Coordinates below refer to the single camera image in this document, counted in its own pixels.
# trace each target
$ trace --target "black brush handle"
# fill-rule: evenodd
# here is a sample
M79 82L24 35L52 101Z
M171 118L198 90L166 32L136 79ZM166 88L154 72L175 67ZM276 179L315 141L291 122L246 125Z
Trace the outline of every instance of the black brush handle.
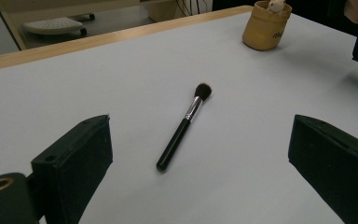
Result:
M185 136L188 126L190 126L190 123L190 120L183 119L179 127L176 129L176 132L171 138L170 143L167 145L157 162L157 169L160 172L165 172L167 170L167 167L170 164L170 161L175 154L176 149L179 147L182 138Z

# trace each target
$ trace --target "brush bristles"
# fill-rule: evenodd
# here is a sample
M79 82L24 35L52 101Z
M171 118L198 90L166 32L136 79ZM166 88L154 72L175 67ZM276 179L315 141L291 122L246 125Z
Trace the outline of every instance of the brush bristles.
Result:
M194 97L199 96L202 101L205 101L208 99L208 97L211 95L212 89L209 87L206 83L201 83L196 88L196 92L194 93Z

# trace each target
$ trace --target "makeup brush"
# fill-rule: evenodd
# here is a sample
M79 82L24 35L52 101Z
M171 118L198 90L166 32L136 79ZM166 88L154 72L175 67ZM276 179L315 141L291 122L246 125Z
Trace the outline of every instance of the makeup brush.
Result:
M164 152L162 153L161 157L157 162L157 169L160 172L165 172L167 170L167 167L170 164L173 154L175 153L176 149L179 147L182 138L185 136L188 126L190 126L191 121L196 116L202 103L206 99L208 99L211 93L212 93L211 87L209 87L205 83L199 84L199 86L196 88L196 92L194 93L193 103L191 104L190 108L187 110L185 117L183 118L175 134L173 135L170 143L167 145L167 147L165 148Z

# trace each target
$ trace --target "white tabletop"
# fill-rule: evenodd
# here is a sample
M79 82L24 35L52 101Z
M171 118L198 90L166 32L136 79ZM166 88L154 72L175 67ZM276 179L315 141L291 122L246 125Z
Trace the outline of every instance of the white tabletop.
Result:
M287 159L295 114L358 137L355 37L292 15L279 47L241 43L250 13L0 69L0 175L83 119L111 116L114 162L81 223L342 223ZM168 172L156 162L213 88Z

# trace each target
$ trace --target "cork container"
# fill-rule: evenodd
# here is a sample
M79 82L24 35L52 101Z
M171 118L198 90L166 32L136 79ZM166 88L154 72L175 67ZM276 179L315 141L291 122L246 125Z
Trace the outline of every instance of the cork container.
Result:
M271 12L268 7L269 1L256 2L251 18L246 24L242 41L252 49L276 48L292 12L292 8L287 4L281 12Z

